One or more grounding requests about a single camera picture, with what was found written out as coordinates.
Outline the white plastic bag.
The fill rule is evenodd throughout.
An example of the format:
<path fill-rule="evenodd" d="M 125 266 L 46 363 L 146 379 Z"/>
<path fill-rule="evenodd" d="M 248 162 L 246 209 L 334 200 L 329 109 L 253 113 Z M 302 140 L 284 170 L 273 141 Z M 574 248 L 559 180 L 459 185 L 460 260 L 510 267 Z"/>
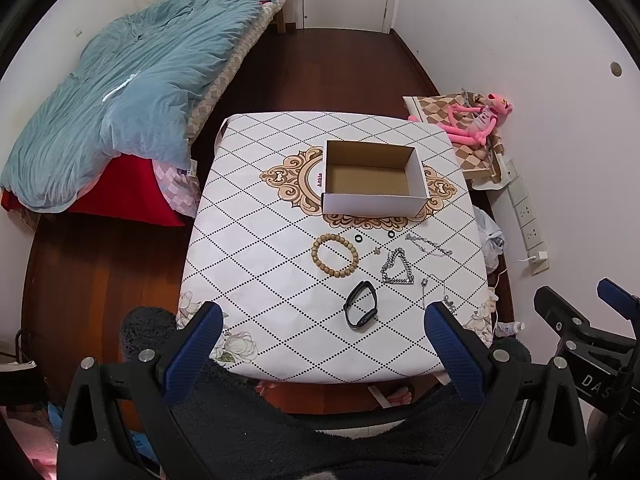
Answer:
<path fill-rule="evenodd" d="M 497 270 L 500 264 L 500 257 L 503 255 L 506 240 L 498 224 L 487 212 L 477 206 L 474 206 L 473 210 L 485 268 L 488 273 L 492 273 Z"/>

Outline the black wristband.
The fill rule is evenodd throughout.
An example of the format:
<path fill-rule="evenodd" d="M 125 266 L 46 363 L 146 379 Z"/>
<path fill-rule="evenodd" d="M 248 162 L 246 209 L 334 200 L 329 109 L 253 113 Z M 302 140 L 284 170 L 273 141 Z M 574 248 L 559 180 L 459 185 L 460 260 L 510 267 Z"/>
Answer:
<path fill-rule="evenodd" d="M 343 304 L 347 326 L 351 330 L 364 330 L 378 316 L 378 294 L 369 281 L 361 281 L 348 294 Z"/>

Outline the red bed sheet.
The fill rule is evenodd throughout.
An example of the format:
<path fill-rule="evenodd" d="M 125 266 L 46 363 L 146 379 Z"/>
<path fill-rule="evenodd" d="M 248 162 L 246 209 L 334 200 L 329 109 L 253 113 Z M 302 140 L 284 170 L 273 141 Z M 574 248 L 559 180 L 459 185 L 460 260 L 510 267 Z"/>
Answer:
<path fill-rule="evenodd" d="M 122 155 L 66 210 L 178 228 L 198 211 L 198 178 L 164 162 Z"/>

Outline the white cardboard box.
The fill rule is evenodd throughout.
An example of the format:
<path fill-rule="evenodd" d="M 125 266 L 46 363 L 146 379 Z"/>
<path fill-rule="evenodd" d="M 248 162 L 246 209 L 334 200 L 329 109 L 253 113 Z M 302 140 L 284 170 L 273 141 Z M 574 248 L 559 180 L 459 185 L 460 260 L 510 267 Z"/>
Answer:
<path fill-rule="evenodd" d="M 327 140 L 322 150 L 321 210 L 327 216 L 414 218 L 430 199 L 411 146 Z"/>

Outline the pink panther plush toy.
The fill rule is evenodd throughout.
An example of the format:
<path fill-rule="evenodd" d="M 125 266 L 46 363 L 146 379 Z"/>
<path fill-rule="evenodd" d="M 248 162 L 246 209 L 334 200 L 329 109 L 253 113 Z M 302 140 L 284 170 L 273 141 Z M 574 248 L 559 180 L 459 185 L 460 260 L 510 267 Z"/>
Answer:
<path fill-rule="evenodd" d="M 471 148 L 485 146 L 513 110 L 513 104 L 495 92 L 405 96 L 404 102 L 411 117 L 439 126 L 452 143 Z"/>

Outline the brown checkered cushion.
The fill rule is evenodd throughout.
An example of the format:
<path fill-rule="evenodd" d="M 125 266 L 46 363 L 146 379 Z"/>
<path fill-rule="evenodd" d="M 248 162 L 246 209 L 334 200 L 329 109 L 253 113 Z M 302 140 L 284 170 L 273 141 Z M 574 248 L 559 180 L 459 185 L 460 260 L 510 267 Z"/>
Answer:
<path fill-rule="evenodd" d="M 499 127 L 513 112 L 510 100 L 464 90 L 402 99 L 411 119 L 444 129 L 466 180 L 479 188 L 500 188 L 508 180 Z"/>

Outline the small white bottle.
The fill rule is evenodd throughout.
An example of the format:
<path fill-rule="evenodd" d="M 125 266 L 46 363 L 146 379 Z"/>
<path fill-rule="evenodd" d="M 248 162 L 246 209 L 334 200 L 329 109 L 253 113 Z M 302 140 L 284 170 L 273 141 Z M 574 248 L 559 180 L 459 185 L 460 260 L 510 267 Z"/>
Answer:
<path fill-rule="evenodd" d="M 494 327 L 494 334 L 499 338 L 515 337 L 517 334 L 525 330 L 526 325 L 523 322 L 497 322 Z"/>

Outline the light blue duvet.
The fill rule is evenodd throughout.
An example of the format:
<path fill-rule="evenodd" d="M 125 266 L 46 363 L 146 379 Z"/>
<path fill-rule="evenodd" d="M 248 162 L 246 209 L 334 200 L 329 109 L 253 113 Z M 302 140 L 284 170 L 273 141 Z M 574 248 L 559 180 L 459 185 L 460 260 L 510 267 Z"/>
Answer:
<path fill-rule="evenodd" d="M 112 21 L 29 119 L 2 188 L 56 214 L 120 155 L 189 169 L 193 103 L 261 8 L 260 0 L 163 0 Z"/>

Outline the white patterned tablecloth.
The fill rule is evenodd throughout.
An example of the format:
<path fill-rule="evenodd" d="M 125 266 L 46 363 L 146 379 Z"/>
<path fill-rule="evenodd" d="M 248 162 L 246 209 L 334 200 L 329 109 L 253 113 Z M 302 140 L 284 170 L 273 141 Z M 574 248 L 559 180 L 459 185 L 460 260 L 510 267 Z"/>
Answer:
<path fill-rule="evenodd" d="M 327 140 L 415 148 L 430 191 L 420 214 L 322 214 Z M 375 287 L 378 316 L 351 330 L 343 304 L 361 281 Z M 206 301 L 224 316 L 212 359 L 266 382 L 384 382 L 437 373 L 442 363 L 423 325 L 425 308 L 437 301 L 491 341 L 477 223 L 446 133 L 425 122 L 348 113 L 229 117 L 186 253 L 178 324 Z"/>

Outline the white wall socket strip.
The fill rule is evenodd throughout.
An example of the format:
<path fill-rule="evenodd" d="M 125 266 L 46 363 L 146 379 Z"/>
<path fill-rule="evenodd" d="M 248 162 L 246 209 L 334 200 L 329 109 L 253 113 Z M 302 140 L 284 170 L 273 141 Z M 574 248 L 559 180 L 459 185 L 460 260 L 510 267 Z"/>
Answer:
<path fill-rule="evenodd" d="M 548 248 L 544 242 L 541 227 L 538 226 L 537 215 L 524 180 L 516 169 L 513 160 L 509 160 L 506 163 L 506 176 L 509 178 L 506 192 L 509 194 L 527 254 L 527 257 L 522 259 L 522 263 L 528 264 L 530 275 L 541 274 L 549 269 L 549 253 L 548 260 L 542 263 L 534 263 L 533 255 L 541 250 L 548 252 Z"/>

